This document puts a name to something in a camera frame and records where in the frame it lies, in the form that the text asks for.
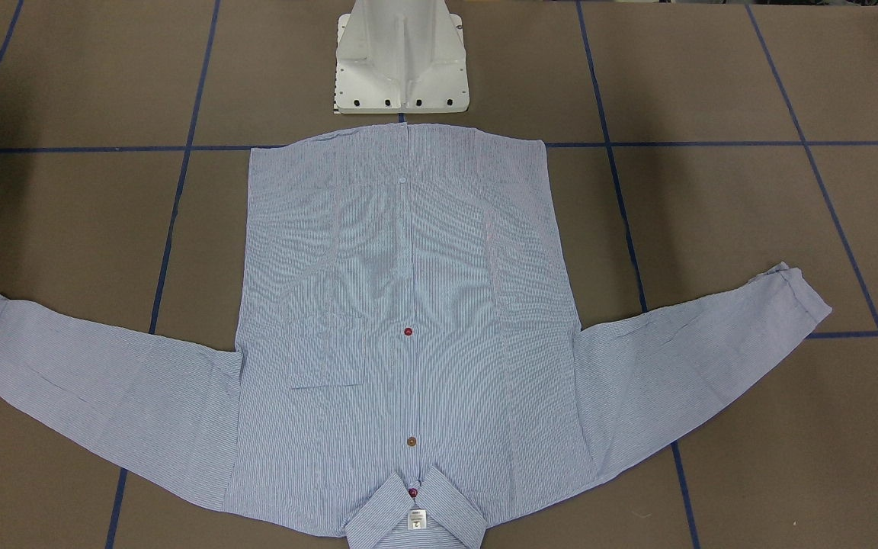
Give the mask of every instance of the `white metal base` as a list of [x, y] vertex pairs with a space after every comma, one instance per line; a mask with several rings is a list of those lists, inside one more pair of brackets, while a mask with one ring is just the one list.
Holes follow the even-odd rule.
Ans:
[[[396, 4], [401, 13], [388, 11], [383, 18], [379, 11], [374, 18], [363, 6], [373, 1], [359, 0], [351, 14], [338, 19], [334, 111], [339, 114], [466, 111], [469, 86], [463, 19], [450, 14], [443, 0], [428, 0], [436, 2], [434, 11], [418, 10], [422, 0], [402, 0], [419, 4], [408, 11], [403, 10], [407, 4]], [[435, 19], [410, 21], [426, 18], [425, 13]], [[345, 48], [341, 42], [352, 22], [359, 27], [352, 29], [354, 34], [348, 35]], [[437, 59], [442, 53], [444, 58]]]

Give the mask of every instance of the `blue striped shirt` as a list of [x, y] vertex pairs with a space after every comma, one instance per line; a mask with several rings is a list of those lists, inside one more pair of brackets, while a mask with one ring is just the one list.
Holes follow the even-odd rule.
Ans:
[[390, 124], [253, 150], [235, 351], [0, 296], [0, 395], [210, 509], [475, 549], [710, 419], [829, 310], [780, 264], [582, 330], [543, 143]]

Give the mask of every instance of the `shirt collar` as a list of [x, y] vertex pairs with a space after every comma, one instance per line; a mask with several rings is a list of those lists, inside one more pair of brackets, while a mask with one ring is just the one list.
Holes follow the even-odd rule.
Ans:
[[446, 528], [468, 549], [480, 548], [487, 522], [436, 467], [426, 473], [415, 501], [409, 496], [401, 477], [392, 473], [344, 526], [348, 546], [351, 549], [373, 549], [396, 525], [405, 521], [414, 503], [425, 509], [429, 521]]

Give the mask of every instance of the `clothing label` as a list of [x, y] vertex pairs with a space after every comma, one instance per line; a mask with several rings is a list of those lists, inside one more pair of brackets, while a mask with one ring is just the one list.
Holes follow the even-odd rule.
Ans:
[[425, 509], [409, 511], [409, 529], [425, 529]]

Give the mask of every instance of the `shirt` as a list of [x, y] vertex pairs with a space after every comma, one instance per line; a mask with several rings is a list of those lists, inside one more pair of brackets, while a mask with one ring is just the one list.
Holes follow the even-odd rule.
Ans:
[[0, 296], [0, 395], [203, 507], [475, 549], [707, 421], [830, 310], [780, 264], [582, 330], [543, 143], [441, 125], [254, 149], [245, 258], [233, 352]]

